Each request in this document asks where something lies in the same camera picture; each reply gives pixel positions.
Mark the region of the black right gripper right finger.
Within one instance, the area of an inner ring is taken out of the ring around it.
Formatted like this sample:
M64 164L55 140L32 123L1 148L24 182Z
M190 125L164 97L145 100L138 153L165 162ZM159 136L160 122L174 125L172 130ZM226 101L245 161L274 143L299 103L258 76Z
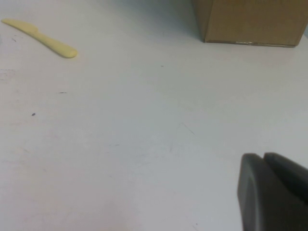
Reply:
M265 153L264 161L283 185L301 201L308 202L308 169L277 153Z

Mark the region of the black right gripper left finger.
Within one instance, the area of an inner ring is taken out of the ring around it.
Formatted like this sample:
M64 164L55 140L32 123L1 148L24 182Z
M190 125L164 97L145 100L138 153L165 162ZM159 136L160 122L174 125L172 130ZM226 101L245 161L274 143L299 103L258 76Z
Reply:
M264 156L242 156L237 196L245 231L308 229L308 203L288 191Z

